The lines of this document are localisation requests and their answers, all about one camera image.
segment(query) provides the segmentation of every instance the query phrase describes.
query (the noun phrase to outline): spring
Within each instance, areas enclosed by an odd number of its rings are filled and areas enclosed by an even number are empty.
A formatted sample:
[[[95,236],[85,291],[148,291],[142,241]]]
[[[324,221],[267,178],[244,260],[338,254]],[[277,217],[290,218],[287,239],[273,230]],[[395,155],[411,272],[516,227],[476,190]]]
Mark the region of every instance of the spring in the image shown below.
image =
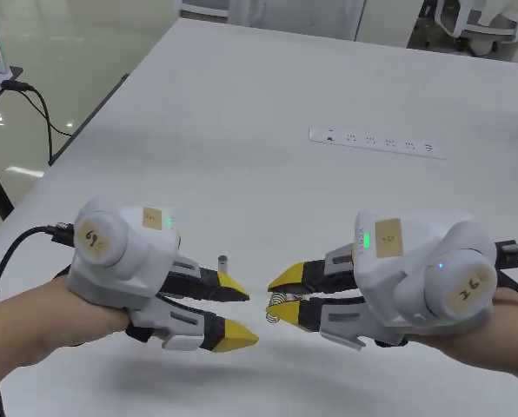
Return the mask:
[[[273,293],[270,296],[269,305],[274,306],[275,304],[280,304],[282,302],[286,301],[300,301],[303,297],[300,295],[293,295],[293,294],[283,294],[283,293]],[[267,313],[267,322],[270,324],[276,324],[279,322],[280,319],[278,317],[274,317],[272,314]]]

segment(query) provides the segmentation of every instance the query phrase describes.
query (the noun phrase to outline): electrical outlet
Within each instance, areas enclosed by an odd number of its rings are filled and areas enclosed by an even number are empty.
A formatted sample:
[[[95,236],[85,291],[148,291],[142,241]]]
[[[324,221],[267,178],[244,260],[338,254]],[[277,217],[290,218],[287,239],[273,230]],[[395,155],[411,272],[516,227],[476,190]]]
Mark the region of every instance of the electrical outlet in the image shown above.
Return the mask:
[[[309,129],[309,140],[331,145],[349,146],[352,148],[380,150],[395,154],[422,156],[426,158],[447,159],[435,142],[416,140],[388,139],[375,135],[366,135],[344,129]]]

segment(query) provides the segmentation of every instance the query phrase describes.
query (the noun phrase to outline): tiled floor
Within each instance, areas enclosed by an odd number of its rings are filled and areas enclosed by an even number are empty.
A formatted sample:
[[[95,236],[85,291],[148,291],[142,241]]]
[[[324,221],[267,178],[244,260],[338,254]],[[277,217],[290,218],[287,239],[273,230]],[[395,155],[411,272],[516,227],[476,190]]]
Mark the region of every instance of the tiled floor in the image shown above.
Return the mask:
[[[44,95],[53,123],[73,132],[119,78],[132,71],[176,20],[174,0],[0,0],[8,64]],[[45,171],[43,119],[19,95],[0,97],[0,179],[14,203]],[[55,148],[65,142],[55,135]]]

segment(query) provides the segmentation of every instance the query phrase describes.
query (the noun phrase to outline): black cable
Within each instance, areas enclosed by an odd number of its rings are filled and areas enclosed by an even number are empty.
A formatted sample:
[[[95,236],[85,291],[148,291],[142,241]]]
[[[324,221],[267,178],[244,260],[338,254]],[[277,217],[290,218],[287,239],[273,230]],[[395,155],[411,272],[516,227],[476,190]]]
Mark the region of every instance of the black cable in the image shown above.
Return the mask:
[[[30,84],[22,83],[16,80],[4,80],[0,83],[0,87],[4,90],[8,91],[16,91],[17,93],[23,93],[24,91],[31,91],[37,95],[41,104],[43,105],[43,113],[44,120],[47,122],[47,137],[49,139],[49,165],[53,163],[54,152],[52,149],[52,128],[50,123],[50,115],[49,108],[47,107],[47,103],[44,101],[43,95],[39,92],[38,89],[33,87]]]
[[[2,274],[10,261],[10,258],[16,251],[17,247],[28,237],[35,235],[37,233],[46,233],[48,235],[52,235],[55,232],[55,228],[52,226],[39,226],[37,228],[30,228],[29,230],[20,234],[10,245],[4,257],[0,261],[0,279],[2,278]],[[6,417],[6,413],[4,412],[4,403],[2,399],[2,393],[0,392],[0,417]]]
[[[35,109],[35,110],[39,113],[39,115],[41,115],[42,117],[44,117],[44,118],[45,118],[45,120],[46,120],[46,116],[44,115],[43,111],[42,111],[41,109],[39,109],[39,108],[37,107],[37,105],[36,105],[36,104],[34,104],[34,103],[33,103],[33,101],[30,99],[30,97],[29,97],[27,94],[25,94],[23,91],[18,91],[18,93],[19,93],[19,94],[21,94],[23,97],[25,97],[25,100],[27,100],[28,102],[30,102],[31,106],[33,106],[33,109]],[[58,134],[60,134],[60,135],[64,135],[64,136],[71,136],[71,133],[66,133],[66,132],[64,132],[64,131],[61,131],[61,130],[60,130],[59,128],[57,128],[54,124],[52,124],[52,122],[51,122],[51,121],[49,121],[49,123],[50,123],[51,128],[52,128],[55,132],[57,132]]]
[[[49,163],[52,161],[52,156],[54,155],[54,151],[52,150],[52,131],[50,130],[50,115],[49,108],[47,107],[47,103],[44,101],[44,97],[39,91],[33,88],[33,92],[39,97],[41,104],[43,105],[44,118],[47,121],[47,137],[49,138]]]

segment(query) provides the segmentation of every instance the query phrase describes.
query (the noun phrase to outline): number label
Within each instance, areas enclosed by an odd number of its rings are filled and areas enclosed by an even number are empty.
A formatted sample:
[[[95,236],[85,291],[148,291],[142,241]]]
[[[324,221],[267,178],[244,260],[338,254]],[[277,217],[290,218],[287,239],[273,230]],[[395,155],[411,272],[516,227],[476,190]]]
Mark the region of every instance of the number label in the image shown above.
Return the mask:
[[[477,268],[448,293],[448,306],[458,314],[469,309],[488,293],[492,283],[487,271]]]
[[[154,230],[163,230],[163,212],[158,208],[143,207],[142,226]]]
[[[400,219],[388,219],[375,223],[375,250],[377,258],[404,255]]]
[[[77,241],[97,259],[101,259],[106,254],[110,242],[98,232],[92,222],[83,222],[76,235]]]

